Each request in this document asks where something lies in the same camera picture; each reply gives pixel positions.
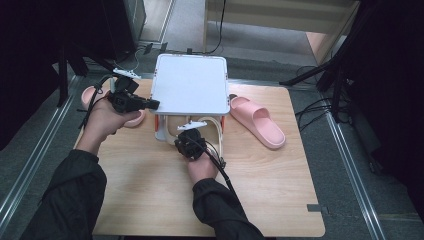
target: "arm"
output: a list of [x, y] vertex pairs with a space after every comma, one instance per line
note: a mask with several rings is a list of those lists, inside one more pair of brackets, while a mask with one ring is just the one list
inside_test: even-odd
[[193, 210], [204, 224], [214, 228], [217, 239], [264, 239], [246, 217], [238, 198], [215, 181], [218, 173], [206, 154], [188, 163], [194, 184]]
[[21, 239], [91, 239], [106, 188], [100, 144], [139, 112], [117, 114], [107, 100], [93, 108], [76, 148], [56, 168]]

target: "person's left hand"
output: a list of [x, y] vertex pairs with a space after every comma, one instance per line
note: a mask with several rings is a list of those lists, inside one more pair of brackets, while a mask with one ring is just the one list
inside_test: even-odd
[[118, 113], [107, 99], [97, 101], [91, 110], [83, 135], [76, 149], [91, 152], [97, 155], [100, 144], [107, 136], [116, 133], [125, 122], [141, 115], [140, 111]]

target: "hand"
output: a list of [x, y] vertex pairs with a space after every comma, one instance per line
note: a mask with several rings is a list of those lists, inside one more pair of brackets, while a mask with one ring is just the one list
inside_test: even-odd
[[125, 122], [139, 117], [140, 114], [139, 111], [118, 113], [108, 100], [99, 100], [91, 110], [87, 125], [76, 149], [97, 155], [100, 144], [106, 140], [107, 136], [114, 134], [124, 126]]
[[189, 160], [187, 167], [193, 185], [202, 179], [216, 178], [218, 175], [218, 169], [206, 153], [195, 161]]

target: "camera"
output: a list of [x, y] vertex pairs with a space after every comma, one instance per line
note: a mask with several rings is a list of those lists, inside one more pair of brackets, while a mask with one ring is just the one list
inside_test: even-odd
[[194, 160], [197, 160], [206, 149], [205, 139], [201, 137], [196, 128], [183, 131], [178, 135], [174, 144], [179, 153]]
[[138, 84], [129, 77], [119, 77], [111, 86], [111, 91], [107, 99], [112, 103], [113, 108], [119, 112], [132, 112], [140, 109], [158, 109], [160, 102], [153, 99], [146, 99], [134, 94]]

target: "container lid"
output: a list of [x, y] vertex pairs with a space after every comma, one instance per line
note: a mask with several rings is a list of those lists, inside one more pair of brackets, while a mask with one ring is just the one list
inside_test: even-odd
[[223, 57], [161, 54], [151, 98], [159, 115], [226, 115], [230, 111], [227, 61]]

